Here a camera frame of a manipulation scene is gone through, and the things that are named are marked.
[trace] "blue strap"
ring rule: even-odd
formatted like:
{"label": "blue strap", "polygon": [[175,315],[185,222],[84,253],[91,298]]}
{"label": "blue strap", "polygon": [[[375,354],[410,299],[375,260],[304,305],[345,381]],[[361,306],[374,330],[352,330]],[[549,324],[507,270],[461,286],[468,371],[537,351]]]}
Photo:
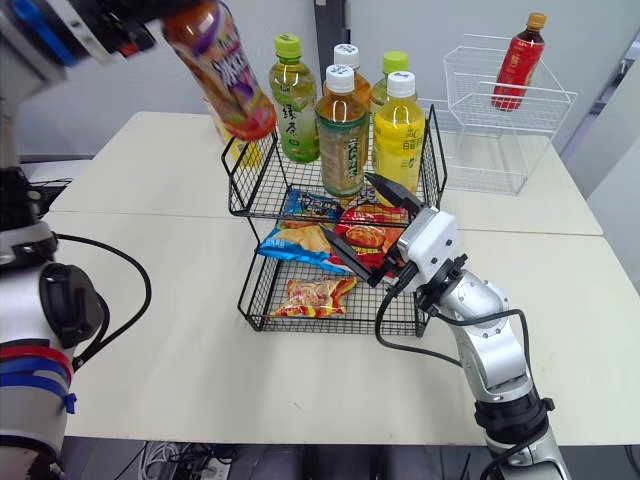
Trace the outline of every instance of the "blue strap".
{"label": "blue strap", "polygon": [[11,0],[11,7],[18,18],[33,29],[64,65],[71,66],[76,63],[73,53],[58,38],[47,24],[42,12],[31,0]]}
{"label": "blue strap", "polygon": [[38,370],[55,372],[67,382],[67,385],[71,383],[71,379],[69,378],[65,368],[58,362],[54,362],[48,358],[23,357],[15,358],[13,360],[5,360],[0,363],[0,375],[4,375],[5,373],[31,373]]}
{"label": "blue strap", "polygon": [[67,390],[64,389],[62,385],[50,378],[39,377],[37,375],[7,373],[0,375],[0,387],[34,387],[47,390],[60,397],[67,413],[76,413],[76,395],[74,393],[67,393]]}

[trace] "bottle cap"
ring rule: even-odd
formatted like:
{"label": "bottle cap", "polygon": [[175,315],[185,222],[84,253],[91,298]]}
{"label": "bottle cap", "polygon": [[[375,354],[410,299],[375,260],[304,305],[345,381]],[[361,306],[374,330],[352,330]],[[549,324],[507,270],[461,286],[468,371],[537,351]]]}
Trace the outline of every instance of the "bottle cap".
{"label": "bottle cap", "polygon": [[382,57],[382,73],[389,75],[391,72],[406,70],[409,68],[409,55],[402,50],[389,50]]}
{"label": "bottle cap", "polygon": [[333,47],[333,63],[358,68],[360,67],[360,50],[350,43],[336,45]]}
{"label": "bottle cap", "polygon": [[276,35],[276,55],[282,58],[298,58],[300,53],[300,39],[290,33]]}
{"label": "bottle cap", "polygon": [[348,65],[327,67],[327,88],[335,93],[349,93],[355,89],[353,68]]}
{"label": "bottle cap", "polygon": [[387,95],[406,98],[416,93],[416,76],[411,72],[392,72],[387,77]]}
{"label": "bottle cap", "polygon": [[533,12],[529,14],[527,20],[527,27],[540,29],[544,27],[544,23],[547,21],[547,16],[544,13]]}

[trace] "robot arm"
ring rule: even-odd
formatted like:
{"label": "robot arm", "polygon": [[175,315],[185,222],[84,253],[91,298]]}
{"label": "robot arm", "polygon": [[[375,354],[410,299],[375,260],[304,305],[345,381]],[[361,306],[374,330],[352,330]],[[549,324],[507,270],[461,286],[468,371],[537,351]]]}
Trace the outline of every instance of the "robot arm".
{"label": "robot arm", "polygon": [[89,56],[105,64],[113,52],[128,57],[150,48],[154,39],[145,23],[194,3],[7,0],[0,6],[2,479],[64,478],[55,459],[67,414],[74,410],[69,387],[81,365],[73,363],[75,347],[100,326],[96,338],[101,340],[108,321],[106,304],[89,277],[76,266],[54,262],[57,238],[35,215],[40,193],[25,178],[13,147],[15,113],[22,101],[64,80],[65,67]]}
{"label": "robot arm", "polygon": [[[392,258],[385,259],[381,268],[368,270],[340,237],[329,230],[325,235],[345,264],[371,286],[387,271],[398,277],[378,312],[378,324],[390,299],[405,288],[416,292],[418,308],[449,324],[476,398],[476,422],[484,429],[494,456],[481,480],[496,475],[497,470],[502,477],[495,478],[507,480],[570,480],[547,418],[553,403],[540,399],[531,375],[524,314],[509,309],[509,300],[499,287],[463,268],[466,255],[449,258],[456,248],[452,215],[425,208],[404,187],[384,177],[365,175],[390,203],[407,209],[412,220],[390,249]],[[509,322],[513,315],[522,321],[524,350]],[[378,339],[397,347],[379,335]]]}

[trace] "blue snack bag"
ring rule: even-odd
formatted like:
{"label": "blue snack bag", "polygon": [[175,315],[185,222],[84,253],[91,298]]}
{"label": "blue snack bag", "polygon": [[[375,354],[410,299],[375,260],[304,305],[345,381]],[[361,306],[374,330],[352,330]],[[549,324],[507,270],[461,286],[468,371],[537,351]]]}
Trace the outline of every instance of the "blue snack bag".
{"label": "blue snack bag", "polygon": [[332,198],[291,189],[282,213],[300,215],[300,220],[281,220],[258,247],[258,253],[281,260],[309,263],[334,273],[350,273],[343,265],[329,263],[331,246],[320,228],[320,222],[310,221],[318,217],[330,228],[338,221],[343,209]]}

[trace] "black wire basket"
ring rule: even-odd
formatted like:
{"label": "black wire basket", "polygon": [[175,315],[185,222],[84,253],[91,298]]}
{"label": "black wire basket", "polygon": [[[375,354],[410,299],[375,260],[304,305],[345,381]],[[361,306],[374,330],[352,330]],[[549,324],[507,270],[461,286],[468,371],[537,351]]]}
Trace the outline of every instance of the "black wire basket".
{"label": "black wire basket", "polygon": [[[439,208],[447,179],[447,169],[433,106],[428,113],[417,195],[426,205]],[[330,220],[317,215],[311,217],[283,213],[287,196],[293,188],[328,196],[322,185],[319,161],[310,164],[291,162],[284,156],[275,131],[266,138],[244,144],[241,149],[237,149],[236,151],[240,152],[237,159],[231,154],[231,149],[237,147],[234,142],[239,141],[232,139],[222,154],[222,161],[229,175],[229,211],[233,215],[249,218],[249,224],[258,245],[261,238],[251,218],[315,222]],[[370,161],[367,162],[366,169],[372,171]],[[371,190],[372,187],[365,185],[363,189]],[[355,201],[357,202],[360,197],[362,202],[371,201],[366,195],[354,197]],[[347,200],[350,206],[354,205],[354,198]],[[366,221],[352,223],[405,227],[407,218],[398,216],[398,218],[390,218],[387,223],[367,223]],[[256,248],[238,301],[238,309],[254,330],[374,333],[376,312],[386,295],[388,286],[385,281],[376,288],[369,287],[365,282],[358,282],[356,287],[343,297],[346,308],[344,314],[321,318],[274,315],[273,312],[287,302],[287,284],[294,278],[325,280],[340,279],[345,276],[333,274],[307,263],[264,257],[257,253]],[[389,306],[382,323],[382,333],[420,337],[424,333],[427,321],[424,312],[415,306],[414,294],[403,293]]]}

